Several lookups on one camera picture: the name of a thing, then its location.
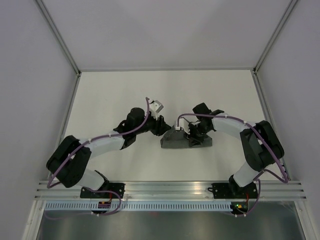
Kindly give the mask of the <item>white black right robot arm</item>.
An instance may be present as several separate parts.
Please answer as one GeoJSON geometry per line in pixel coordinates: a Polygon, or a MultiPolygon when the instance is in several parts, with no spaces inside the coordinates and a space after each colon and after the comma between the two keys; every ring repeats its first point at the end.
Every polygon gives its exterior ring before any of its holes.
{"type": "Polygon", "coordinates": [[[228,192],[235,198],[241,197],[266,167],[284,156],[284,149],[266,120],[249,123],[220,109],[212,111],[205,103],[196,105],[192,111],[198,122],[188,123],[188,132],[184,134],[188,147],[203,146],[210,131],[223,132],[241,141],[245,162],[228,180],[228,192]]]}

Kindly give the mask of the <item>grey cloth napkin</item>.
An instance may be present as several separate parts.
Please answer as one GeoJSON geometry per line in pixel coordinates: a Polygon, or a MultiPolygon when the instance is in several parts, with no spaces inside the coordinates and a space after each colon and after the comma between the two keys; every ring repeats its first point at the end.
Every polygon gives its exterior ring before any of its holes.
{"type": "Polygon", "coordinates": [[[172,126],[160,140],[162,149],[197,149],[207,148],[213,145],[213,140],[207,134],[202,142],[196,142],[194,139],[189,139],[189,136],[183,130],[176,130],[172,126]]]}

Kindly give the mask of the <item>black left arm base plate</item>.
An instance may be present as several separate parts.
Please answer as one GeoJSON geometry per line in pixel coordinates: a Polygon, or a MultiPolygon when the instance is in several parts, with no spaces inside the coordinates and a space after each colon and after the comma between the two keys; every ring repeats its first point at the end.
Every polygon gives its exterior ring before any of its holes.
{"type": "Polygon", "coordinates": [[[81,199],[123,199],[125,184],[122,182],[110,182],[104,184],[99,190],[89,190],[82,187],[80,191],[81,199]]]}

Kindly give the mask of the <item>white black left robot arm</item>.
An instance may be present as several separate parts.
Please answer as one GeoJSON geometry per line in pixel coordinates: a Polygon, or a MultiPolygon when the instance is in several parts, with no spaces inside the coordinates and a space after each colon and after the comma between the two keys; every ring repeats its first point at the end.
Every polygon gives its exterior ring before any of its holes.
{"type": "Polygon", "coordinates": [[[106,138],[91,140],[84,145],[73,135],[65,137],[47,161],[46,168],[64,187],[79,185],[91,189],[98,198],[104,198],[109,193],[109,180],[99,171],[88,169],[89,160],[128,148],[139,134],[151,132],[159,137],[170,129],[162,115],[154,117],[151,112],[145,113],[135,107],[106,138]]]}

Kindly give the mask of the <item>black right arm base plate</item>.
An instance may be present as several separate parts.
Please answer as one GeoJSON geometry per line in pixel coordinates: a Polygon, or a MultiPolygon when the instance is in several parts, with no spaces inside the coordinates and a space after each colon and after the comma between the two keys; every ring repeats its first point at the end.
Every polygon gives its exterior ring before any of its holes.
{"type": "Polygon", "coordinates": [[[212,183],[211,187],[208,187],[207,190],[213,193],[214,199],[246,200],[247,198],[256,199],[258,197],[258,189],[253,182],[245,187],[236,187],[234,190],[232,190],[227,182],[216,182],[212,183]]]}

